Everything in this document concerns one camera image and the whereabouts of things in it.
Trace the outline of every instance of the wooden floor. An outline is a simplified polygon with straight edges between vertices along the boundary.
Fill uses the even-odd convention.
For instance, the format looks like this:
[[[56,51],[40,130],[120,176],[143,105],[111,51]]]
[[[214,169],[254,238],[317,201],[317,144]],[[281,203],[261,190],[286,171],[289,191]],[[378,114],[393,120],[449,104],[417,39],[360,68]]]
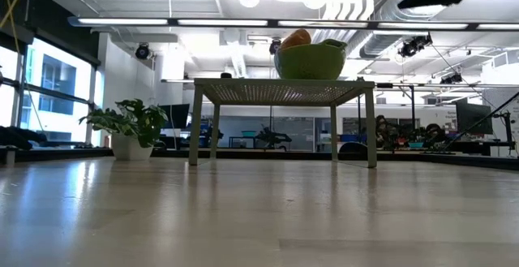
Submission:
[[[0,169],[0,266],[518,266],[519,174],[111,158]]]

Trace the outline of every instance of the spotlight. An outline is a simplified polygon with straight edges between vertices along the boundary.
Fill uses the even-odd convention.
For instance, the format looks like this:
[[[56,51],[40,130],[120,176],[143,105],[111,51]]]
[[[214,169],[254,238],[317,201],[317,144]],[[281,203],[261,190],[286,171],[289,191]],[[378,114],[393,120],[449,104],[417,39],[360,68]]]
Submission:
[[[460,73],[456,72],[451,76],[442,78],[440,84],[459,84],[462,81],[463,77],[461,77]]]
[[[140,43],[135,51],[135,56],[141,60],[149,60],[153,57],[153,52],[149,49],[149,43]]]
[[[281,46],[281,40],[280,39],[272,39],[272,43],[270,44],[270,48],[268,48],[268,52],[270,52],[271,55],[274,55],[279,47]]]
[[[432,44],[431,34],[427,36],[413,37],[411,41],[404,43],[401,49],[398,50],[398,54],[403,58],[410,58],[416,55],[416,53],[425,49],[426,46]]]

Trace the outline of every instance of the computer monitor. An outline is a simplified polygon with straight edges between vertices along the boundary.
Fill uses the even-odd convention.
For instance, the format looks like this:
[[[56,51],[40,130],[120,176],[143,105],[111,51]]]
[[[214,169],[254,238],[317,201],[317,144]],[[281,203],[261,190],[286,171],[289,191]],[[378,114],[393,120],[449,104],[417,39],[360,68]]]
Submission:
[[[486,118],[491,113],[491,107],[463,104],[460,102],[456,103],[456,116],[457,116],[457,130],[464,132],[465,130],[472,127],[475,123],[481,121],[478,126],[470,129],[469,133],[472,134],[493,134],[492,118]]]
[[[168,116],[168,121],[163,126],[163,129],[184,129],[187,127],[189,104],[160,106],[160,108]]]

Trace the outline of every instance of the white plant pot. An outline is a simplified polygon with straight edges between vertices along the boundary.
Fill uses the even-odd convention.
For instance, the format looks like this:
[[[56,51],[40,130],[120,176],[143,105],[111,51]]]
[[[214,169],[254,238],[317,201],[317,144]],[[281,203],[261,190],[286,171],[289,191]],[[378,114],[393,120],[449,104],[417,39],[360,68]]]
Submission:
[[[152,155],[153,147],[144,149],[136,138],[113,134],[112,151],[118,161],[146,161]]]

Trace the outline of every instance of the green bowl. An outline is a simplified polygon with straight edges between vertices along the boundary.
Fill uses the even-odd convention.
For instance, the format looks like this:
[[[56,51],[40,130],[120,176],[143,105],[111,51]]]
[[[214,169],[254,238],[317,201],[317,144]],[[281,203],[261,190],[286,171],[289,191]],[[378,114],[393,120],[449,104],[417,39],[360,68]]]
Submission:
[[[274,64],[284,80],[336,80],[346,60],[346,46],[332,39],[297,45],[276,53]]]

